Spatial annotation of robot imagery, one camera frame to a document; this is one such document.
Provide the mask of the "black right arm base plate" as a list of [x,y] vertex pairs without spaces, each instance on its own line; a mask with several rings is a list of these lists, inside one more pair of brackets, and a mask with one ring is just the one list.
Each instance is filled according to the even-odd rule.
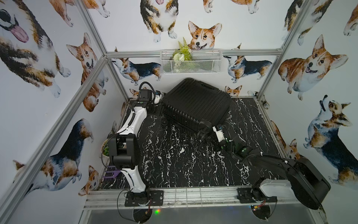
[[237,188],[237,199],[240,203],[275,203],[277,197],[268,197],[264,195],[259,188]]

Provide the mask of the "black hard-shell suitcase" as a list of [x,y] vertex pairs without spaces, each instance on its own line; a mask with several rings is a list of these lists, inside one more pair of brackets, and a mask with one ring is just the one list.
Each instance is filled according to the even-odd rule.
[[223,123],[230,104],[228,93],[194,78],[182,80],[162,101],[165,117],[201,141],[210,140],[213,127]]

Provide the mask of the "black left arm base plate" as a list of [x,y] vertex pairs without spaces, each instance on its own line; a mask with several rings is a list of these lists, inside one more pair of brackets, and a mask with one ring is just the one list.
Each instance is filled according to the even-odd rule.
[[164,199],[164,191],[149,190],[140,193],[129,191],[126,195],[125,207],[138,206],[162,206]]

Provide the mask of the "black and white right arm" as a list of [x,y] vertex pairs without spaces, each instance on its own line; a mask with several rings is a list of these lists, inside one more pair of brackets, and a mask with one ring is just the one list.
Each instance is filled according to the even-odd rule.
[[331,186],[307,158],[284,159],[245,146],[226,126],[213,127],[213,131],[219,143],[228,148],[231,156],[239,163],[276,173],[289,181],[299,202],[313,210],[320,208]]

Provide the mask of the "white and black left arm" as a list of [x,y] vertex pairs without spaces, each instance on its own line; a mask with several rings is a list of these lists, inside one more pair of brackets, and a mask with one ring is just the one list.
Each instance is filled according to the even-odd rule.
[[124,175],[129,184],[127,195],[147,200],[150,198],[150,190],[139,173],[140,148],[137,137],[147,117],[147,107],[154,106],[156,98],[153,86],[146,81],[141,83],[138,98],[128,105],[130,114],[127,120],[116,133],[109,135],[107,141],[110,164]]

